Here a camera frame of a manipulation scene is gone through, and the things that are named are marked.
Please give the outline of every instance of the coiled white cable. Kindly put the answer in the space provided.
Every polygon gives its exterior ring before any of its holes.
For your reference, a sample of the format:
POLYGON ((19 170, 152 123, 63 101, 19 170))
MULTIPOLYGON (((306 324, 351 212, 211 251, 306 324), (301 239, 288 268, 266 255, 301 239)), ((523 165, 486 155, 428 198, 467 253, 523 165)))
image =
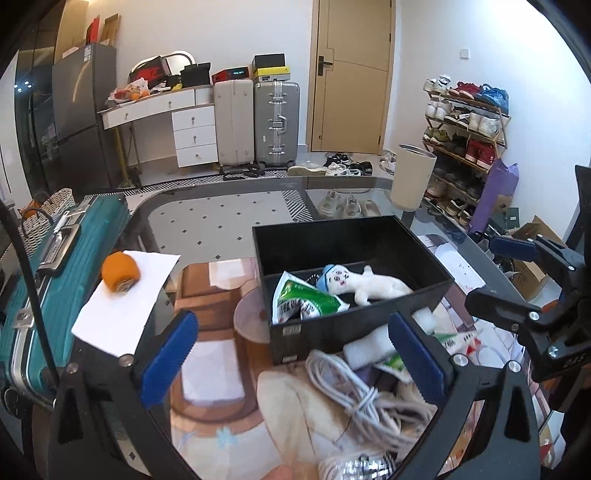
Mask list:
POLYGON ((400 400, 391 392, 367 386, 336 355, 313 350, 306 359, 306 370, 318 390, 345 408, 363 438, 387 452, 398 452, 398 462, 433 416, 427 404, 400 400), (403 433, 403 426, 411 432, 414 427, 416 435, 403 433))

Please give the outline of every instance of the white plush cat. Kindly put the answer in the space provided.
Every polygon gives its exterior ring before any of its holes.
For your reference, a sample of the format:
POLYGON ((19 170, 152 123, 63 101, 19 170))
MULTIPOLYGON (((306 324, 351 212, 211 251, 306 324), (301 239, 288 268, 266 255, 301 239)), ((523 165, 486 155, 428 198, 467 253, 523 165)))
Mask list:
POLYGON ((369 299, 390 300, 413 292, 402 280, 375 275, 369 265, 363 269, 362 275, 342 265, 327 265, 316 288, 334 295, 355 293, 355 303, 360 306, 370 305, 369 299))

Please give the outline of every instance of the blue hat on plush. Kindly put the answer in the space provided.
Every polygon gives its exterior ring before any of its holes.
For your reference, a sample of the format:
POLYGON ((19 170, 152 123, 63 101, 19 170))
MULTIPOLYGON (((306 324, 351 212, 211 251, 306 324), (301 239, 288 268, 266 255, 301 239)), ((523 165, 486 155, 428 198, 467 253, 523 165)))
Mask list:
POLYGON ((316 281, 316 288, 318 288, 318 290, 322 290, 322 291, 325 291, 326 293, 328 293, 329 286, 326 284, 326 274, 329 271, 331 271, 334 267, 335 267, 335 265, 333 265, 333 264, 325 266, 324 270, 322 271, 322 275, 316 281))

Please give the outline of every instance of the suitcase handle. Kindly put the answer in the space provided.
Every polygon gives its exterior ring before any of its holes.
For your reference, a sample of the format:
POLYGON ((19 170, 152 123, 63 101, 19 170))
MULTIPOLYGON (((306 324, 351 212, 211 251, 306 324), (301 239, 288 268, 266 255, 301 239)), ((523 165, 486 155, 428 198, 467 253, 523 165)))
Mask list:
POLYGON ((279 117, 279 120, 283 122, 283 128, 281 129, 280 134, 284 134, 285 132, 287 132, 287 118, 285 118, 283 115, 277 116, 279 117))

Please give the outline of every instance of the silver aluminum suitcase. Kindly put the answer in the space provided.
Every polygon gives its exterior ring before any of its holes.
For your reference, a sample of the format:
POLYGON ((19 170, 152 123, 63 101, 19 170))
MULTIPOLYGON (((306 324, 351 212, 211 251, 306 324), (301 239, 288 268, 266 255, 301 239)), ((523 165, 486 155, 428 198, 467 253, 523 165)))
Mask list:
POLYGON ((294 82, 255 84, 256 160, 290 165, 297 156, 300 86, 294 82))

